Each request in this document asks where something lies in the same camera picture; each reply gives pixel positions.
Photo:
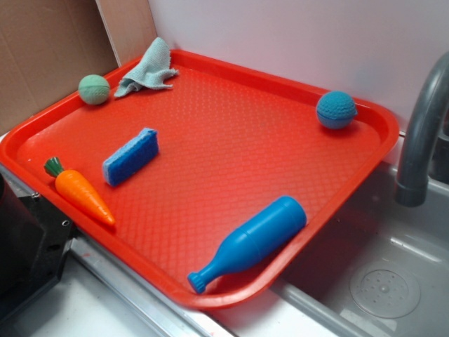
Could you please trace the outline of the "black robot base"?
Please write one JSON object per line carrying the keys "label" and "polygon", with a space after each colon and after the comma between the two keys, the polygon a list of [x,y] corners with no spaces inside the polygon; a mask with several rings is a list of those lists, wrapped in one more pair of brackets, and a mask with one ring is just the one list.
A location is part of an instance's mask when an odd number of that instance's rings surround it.
{"label": "black robot base", "polygon": [[45,197],[19,197],[1,178],[1,316],[60,281],[72,226]]}

